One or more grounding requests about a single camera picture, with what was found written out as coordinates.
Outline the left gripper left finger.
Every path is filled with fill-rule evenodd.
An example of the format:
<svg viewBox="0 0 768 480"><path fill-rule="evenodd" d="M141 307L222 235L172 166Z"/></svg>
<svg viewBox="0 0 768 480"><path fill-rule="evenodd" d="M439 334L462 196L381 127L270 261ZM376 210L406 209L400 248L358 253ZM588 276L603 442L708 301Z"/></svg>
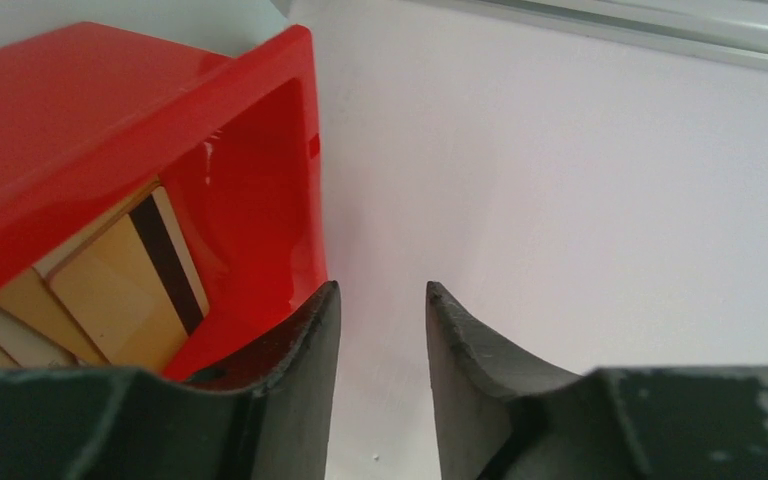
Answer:
<svg viewBox="0 0 768 480"><path fill-rule="evenodd" d="M137 367L0 369L0 479L321 479L340 330L328 281L184 382Z"/></svg>

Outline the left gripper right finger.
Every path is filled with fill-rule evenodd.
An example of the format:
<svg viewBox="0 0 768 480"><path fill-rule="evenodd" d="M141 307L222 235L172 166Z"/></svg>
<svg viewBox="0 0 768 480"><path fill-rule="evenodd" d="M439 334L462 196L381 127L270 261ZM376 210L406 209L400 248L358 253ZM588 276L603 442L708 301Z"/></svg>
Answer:
<svg viewBox="0 0 768 480"><path fill-rule="evenodd" d="M445 479L768 479L768 366L577 375L426 287Z"/></svg>

